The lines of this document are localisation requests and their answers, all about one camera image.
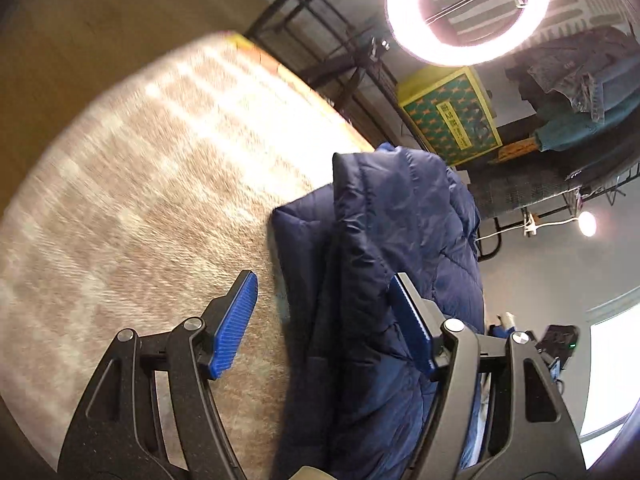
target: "metal screw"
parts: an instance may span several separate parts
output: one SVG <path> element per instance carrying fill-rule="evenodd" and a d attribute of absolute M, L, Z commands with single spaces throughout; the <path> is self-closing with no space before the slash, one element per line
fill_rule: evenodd
<path fill-rule="evenodd" d="M 189 330 L 190 332 L 192 332 L 202 326 L 202 320 L 199 317 L 190 317 L 182 324 L 182 326 L 185 330 Z"/>
<path fill-rule="evenodd" d="M 127 342 L 127 341 L 131 341 L 131 339 L 133 339 L 133 330 L 130 328 L 125 328 L 123 330 L 120 330 L 118 332 L 118 341 L 121 341 L 123 343 Z"/>
<path fill-rule="evenodd" d="M 455 317 L 450 317 L 444 322 L 444 326 L 450 332 L 462 332 L 465 329 L 465 324 L 456 319 Z"/>
<path fill-rule="evenodd" d="M 514 332 L 511 337 L 519 345 L 524 345 L 525 343 L 529 342 L 529 336 L 524 332 Z"/>

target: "gray wall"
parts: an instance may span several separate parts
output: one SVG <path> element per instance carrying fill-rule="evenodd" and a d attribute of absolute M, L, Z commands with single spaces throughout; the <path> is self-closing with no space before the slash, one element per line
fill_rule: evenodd
<path fill-rule="evenodd" d="M 593 238 L 585 238 L 576 224 L 545 227 L 533 238 L 515 230 L 504 235 L 498 256 L 480 264 L 488 316 L 512 312 L 520 329 L 533 329 L 539 336 L 549 324 L 580 327 L 580 343 L 562 377 L 564 400 L 578 430 L 591 366 L 586 311 L 640 285 L 640 182 L 623 191 L 626 198 L 619 196 L 613 208 L 605 197 L 586 204 L 598 219 Z M 551 208 L 545 203 L 531 210 L 542 213 Z M 551 219 L 567 217 L 565 213 Z M 488 226 L 484 230 L 491 232 Z"/>

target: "small round light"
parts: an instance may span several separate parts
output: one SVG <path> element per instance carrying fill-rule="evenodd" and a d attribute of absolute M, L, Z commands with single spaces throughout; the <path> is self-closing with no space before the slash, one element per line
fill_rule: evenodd
<path fill-rule="evenodd" d="M 442 66 L 465 66 L 490 61 L 510 52 L 538 28 L 549 0 L 527 0 L 513 26 L 498 38 L 472 46 L 442 43 L 424 23 L 419 0 L 386 0 L 386 16 L 398 43 L 422 60 Z"/>
<path fill-rule="evenodd" d="M 583 211 L 578 216 L 578 227 L 583 235 L 592 237 L 596 234 L 597 223 L 596 217 L 588 211 Z"/>

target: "navy blue jacket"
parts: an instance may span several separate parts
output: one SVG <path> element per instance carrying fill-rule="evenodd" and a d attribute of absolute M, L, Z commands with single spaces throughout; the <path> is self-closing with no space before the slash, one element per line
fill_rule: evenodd
<path fill-rule="evenodd" d="M 484 332 L 474 200 L 431 153 L 334 155 L 334 184 L 276 209 L 272 224 L 293 341 L 272 478 L 312 465 L 338 480 L 398 479 L 435 384 L 412 364 L 386 289 L 406 272 L 444 314 Z"/>

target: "brown floor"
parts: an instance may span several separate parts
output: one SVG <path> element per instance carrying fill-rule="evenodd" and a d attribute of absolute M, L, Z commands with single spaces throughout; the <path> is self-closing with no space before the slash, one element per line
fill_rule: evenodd
<path fill-rule="evenodd" d="M 0 28 L 0 210 L 92 99 L 165 52 L 246 30 L 265 0 L 19 0 Z"/>

